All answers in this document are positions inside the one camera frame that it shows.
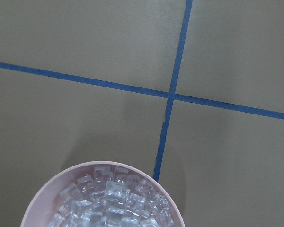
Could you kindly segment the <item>clear ice cubes pile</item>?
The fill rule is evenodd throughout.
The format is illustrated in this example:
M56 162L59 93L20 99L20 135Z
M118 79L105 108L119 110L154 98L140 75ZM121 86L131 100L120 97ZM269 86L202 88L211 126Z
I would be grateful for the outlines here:
M59 192L49 227L173 227L172 207L155 185L129 169L101 165Z

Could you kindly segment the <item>pink bowl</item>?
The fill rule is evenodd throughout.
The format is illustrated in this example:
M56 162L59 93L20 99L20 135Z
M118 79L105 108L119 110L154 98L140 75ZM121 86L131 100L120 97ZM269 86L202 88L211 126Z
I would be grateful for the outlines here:
M69 186L77 178L84 174L91 173L96 166L110 166L110 167L123 167L129 170L130 173L136 173L142 178L151 182L162 194L164 194L172 206L171 211L172 218L174 220L174 226L184 227L185 223L180 214L178 207L172 200L167 191L149 175L143 171L134 168L132 166L113 162L113 161L91 161L81 163L72 167L69 167L62 172L51 178L43 187L37 192L34 198L31 200L21 222L22 227L45 227L54 215L54 211L62 204L63 199L60 198L59 192Z

